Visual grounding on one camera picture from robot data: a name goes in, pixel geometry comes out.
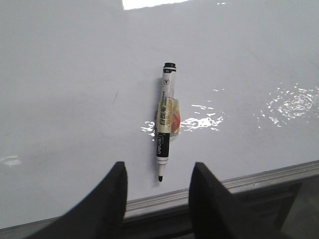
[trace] whiteboard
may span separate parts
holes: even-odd
[[[318,160],[318,1],[131,8],[1,1],[0,228],[64,214],[116,161],[133,200],[187,188],[196,161],[225,180]],[[182,122],[159,183],[165,62]]]

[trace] marker label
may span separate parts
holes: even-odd
[[[176,71],[168,69],[170,72],[165,72],[165,70],[163,72],[161,90],[164,92],[165,97],[174,98]]]
[[[174,99],[166,97],[164,91],[158,108],[157,130],[161,133],[170,133]]]
[[[157,157],[168,157],[170,133],[158,134]]]

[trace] black object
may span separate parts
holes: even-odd
[[[203,163],[193,170],[189,207],[126,219],[121,226],[127,183],[125,165],[117,162],[76,207],[26,239],[170,239],[192,232],[196,239],[290,239],[228,192]]]
[[[166,63],[164,64],[164,67],[176,68],[176,64],[175,64],[175,63],[166,62]]]
[[[101,183],[77,206],[26,239],[111,239],[126,210],[127,173],[117,162]]]
[[[290,239],[234,198],[203,163],[195,164],[188,200],[196,239]]]

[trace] brand logo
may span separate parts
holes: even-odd
[[[165,97],[165,92],[162,92],[162,97],[161,97],[161,106],[160,106],[160,117],[159,117],[159,123],[161,125],[165,125],[165,120],[166,120],[166,103],[167,103],[167,98]]]
[[[162,141],[163,141],[163,136],[162,136],[161,134],[159,134],[159,137],[158,137],[157,155],[160,155]]]

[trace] marker barrel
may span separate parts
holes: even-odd
[[[156,156],[159,165],[159,176],[163,176],[164,167],[168,161],[169,138],[174,104],[175,75],[176,65],[174,63],[165,63],[157,117],[158,140]]]

